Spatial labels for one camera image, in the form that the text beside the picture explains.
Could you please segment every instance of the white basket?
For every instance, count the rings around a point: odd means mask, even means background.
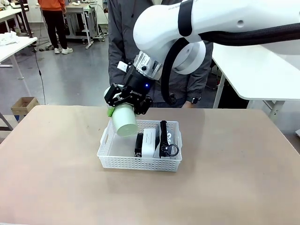
[[[174,142],[179,148],[175,159],[139,158],[134,157],[136,135],[120,137],[109,121],[104,130],[97,153],[104,168],[155,170],[176,172],[182,160],[182,139],[179,124],[175,121],[167,121],[170,130],[174,131]],[[158,120],[137,120],[138,133],[143,133],[145,128],[155,128],[160,124]]]

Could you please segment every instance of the white sneaker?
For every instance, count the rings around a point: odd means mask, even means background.
[[[55,48],[55,49],[54,49],[54,53],[55,53],[55,54],[60,54],[60,49],[59,49],[59,48]]]
[[[73,48],[66,48],[66,49],[62,49],[61,53],[63,54],[68,54],[68,53],[72,53],[73,52]]]

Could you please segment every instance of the screw hole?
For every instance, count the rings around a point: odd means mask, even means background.
[[[244,21],[243,20],[239,20],[238,21],[238,27],[242,28],[244,26]]]

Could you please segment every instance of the person in orange sweater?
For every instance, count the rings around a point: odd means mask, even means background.
[[[54,47],[54,53],[60,54],[55,29],[57,30],[60,40],[60,45],[62,48],[61,53],[72,53],[73,49],[68,48],[67,45],[65,24],[62,15],[66,13],[65,0],[38,0],[38,3],[43,10],[43,15],[48,27],[49,38]]]

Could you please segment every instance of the black watch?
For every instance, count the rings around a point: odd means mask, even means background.
[[[191,102],[192,104],[197,104],[200,99],[201,99],[201,95],[200,97],[187,97],[187,101]]]

